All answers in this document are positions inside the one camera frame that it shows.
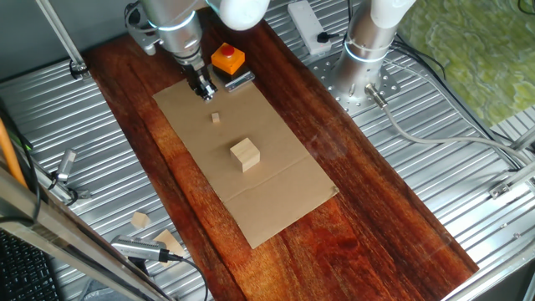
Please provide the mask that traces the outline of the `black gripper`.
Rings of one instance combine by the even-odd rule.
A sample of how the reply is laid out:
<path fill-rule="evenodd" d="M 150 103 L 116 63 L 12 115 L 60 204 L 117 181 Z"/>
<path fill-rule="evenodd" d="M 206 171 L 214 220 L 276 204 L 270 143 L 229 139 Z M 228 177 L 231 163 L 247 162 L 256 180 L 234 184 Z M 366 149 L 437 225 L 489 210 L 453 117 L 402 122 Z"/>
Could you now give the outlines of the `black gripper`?
<path fill-rule="evenodd" d="M 207 66 L 200 54 L 182 60 L 182 68 L 187 82 L 195 93 L 201 93 L 205 102 L 209 102 L 217 92 L 212 83 Z"/>

